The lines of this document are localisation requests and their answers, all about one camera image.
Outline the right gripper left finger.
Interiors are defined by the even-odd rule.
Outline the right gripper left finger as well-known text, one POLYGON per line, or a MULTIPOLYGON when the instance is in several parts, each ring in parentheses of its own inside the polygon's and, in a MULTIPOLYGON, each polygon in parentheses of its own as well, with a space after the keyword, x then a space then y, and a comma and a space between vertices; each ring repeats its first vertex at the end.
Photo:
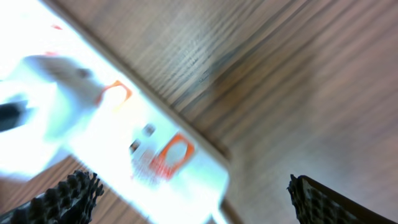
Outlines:
POLYGON ((97 173, 75 170, 64 181, 1 215, 1 224, 89 224, 104 185, 97 173))

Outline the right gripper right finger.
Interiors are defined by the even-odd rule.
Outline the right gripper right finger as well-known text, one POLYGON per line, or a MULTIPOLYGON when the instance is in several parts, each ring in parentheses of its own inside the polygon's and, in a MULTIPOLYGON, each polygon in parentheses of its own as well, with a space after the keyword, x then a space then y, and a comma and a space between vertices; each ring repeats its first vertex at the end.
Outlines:
POLYGON ((287 190, 301 224, 396 224, 306 175, 291 175, 287 190))

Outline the white power strip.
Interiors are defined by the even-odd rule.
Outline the white power strip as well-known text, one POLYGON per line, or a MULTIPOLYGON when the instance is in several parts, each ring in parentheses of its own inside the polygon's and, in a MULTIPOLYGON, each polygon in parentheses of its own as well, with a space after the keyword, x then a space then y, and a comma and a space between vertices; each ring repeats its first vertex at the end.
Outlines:
POLYGON ((1 2, 1 82, 24 57, 68 57, 103 85, 63 144, 151 223, 226 223, 226 159, 49 1, 1 2))

